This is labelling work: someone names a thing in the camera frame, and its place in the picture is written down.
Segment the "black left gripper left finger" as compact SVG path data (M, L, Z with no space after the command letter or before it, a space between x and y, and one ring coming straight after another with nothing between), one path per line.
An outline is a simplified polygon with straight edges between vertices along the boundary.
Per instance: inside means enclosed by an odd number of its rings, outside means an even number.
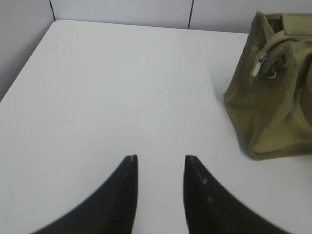
M130 234L138 196L138 159L126 156L110 177L69 213L38 234Z

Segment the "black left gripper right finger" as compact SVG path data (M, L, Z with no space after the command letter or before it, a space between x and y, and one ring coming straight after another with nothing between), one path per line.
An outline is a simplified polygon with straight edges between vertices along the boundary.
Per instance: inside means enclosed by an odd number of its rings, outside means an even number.
M186 156L184 210L191 234L274 234L275 226L231 195L196 156Z

